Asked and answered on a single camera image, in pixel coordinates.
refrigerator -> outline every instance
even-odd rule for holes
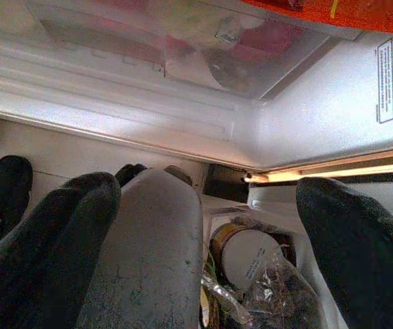
[[[393,34],[239,0],[0,0],[0,118],[249,173],[389,151]],[[353,187],[393,212],[393,183]],[[346,328],[294,190],[251,185],[248,206]]]

orange package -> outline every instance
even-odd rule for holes
[[[393,0],[243,0],[243,2],[305,21],[393,32]]]

white lid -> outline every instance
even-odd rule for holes
[[[247,290],[264,260],[283,257],[279,244],[267,233],[244,230],[233,235],[225,244],[222,262],[224,273],[237,288]]]

